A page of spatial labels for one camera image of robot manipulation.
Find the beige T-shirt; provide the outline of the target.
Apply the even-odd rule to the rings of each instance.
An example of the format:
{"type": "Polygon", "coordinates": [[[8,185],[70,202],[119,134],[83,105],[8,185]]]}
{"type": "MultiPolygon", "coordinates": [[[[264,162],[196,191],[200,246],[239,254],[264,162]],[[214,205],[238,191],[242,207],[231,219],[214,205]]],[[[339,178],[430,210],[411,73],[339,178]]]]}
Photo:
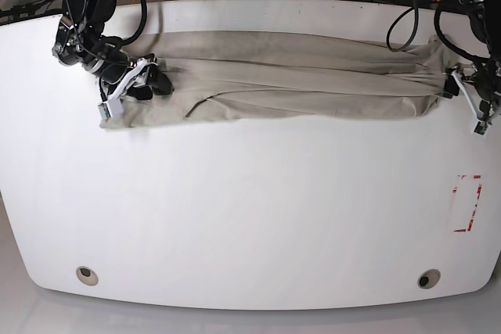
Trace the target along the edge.
{"type": "Polygon", "coordinates": [[[128,50],[152,52],[171,80],[167,97],[125,99],[104,129],[318,115],[349,120],[422,117],[458,60],[436,36],[391,52],[372,41],[257,31],[148,34],[128,50]]]}

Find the red tape rectangle marking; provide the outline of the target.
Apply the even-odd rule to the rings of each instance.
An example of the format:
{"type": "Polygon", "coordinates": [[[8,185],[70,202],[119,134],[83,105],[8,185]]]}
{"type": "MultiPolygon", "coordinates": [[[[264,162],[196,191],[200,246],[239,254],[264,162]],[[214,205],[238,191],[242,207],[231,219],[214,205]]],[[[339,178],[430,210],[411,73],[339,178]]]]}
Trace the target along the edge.
{"type": "Polygon", "coordinates": [[[455,233],[472,229],[482,190],[482,176],[479,174],[457,176],[452,191],[449,227],[455,233]]]}

